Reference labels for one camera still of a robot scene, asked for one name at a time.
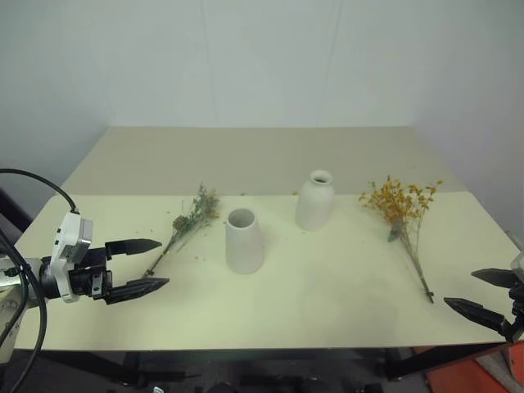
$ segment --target floor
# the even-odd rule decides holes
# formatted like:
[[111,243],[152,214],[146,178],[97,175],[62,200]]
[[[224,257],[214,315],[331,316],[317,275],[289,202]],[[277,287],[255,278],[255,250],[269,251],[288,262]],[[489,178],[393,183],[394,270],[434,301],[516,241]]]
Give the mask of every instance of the floor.
[[[16,352],[5,374],[5,387],[11,386],[27,360],[26,353]],[[302,381],[304,393],[355,393],[364,385],[382,383],[385,393],[429,393],[424,377],[406,377],[398,382],[387,382],[377,373],[375,359],[316,359],[316,360],[257,360],[257,361],[198,361],[172,364],[166,355],[151,353],[143,356],[141,369],[150,371],[182,371],[187,378],[182,382],[155,383],[142,389],[124,387],[108,382],[65,365],[39,359],[20,392],[31,393],[123,393],[153,392],[155,386],[164,393],[200,393],[219,382],[227,382],[239,393],[293,392],[293,382]],[[267,384],[267,376],[276,378],[281,386],[248,386],[249,376],[257,376]]]

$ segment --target white wall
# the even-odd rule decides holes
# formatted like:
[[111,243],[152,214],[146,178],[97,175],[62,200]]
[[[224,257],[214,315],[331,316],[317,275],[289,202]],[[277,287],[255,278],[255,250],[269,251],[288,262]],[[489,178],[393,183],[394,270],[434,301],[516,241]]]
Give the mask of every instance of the white wall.
[[[522,232],[523,19],[522,0],[0,0],[0,164],[61,182],[108,124],[414,124]],[[49,195],[7,186],[31,214]]]

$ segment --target white vase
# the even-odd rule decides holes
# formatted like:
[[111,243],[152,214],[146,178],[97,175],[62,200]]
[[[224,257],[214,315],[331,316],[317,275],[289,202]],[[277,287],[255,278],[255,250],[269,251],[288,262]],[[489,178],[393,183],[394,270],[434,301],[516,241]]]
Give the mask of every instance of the white vase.
[[254,273],[264,261],[262,234],[255,214],[248,209],[234,210],[226,223],[226,262],[236,273]]
[[300,189],[296,205],[296,224],[306,231],[320,229],[328,220],[333,206],[335,190],[333,177],[325,170],[311,172]]

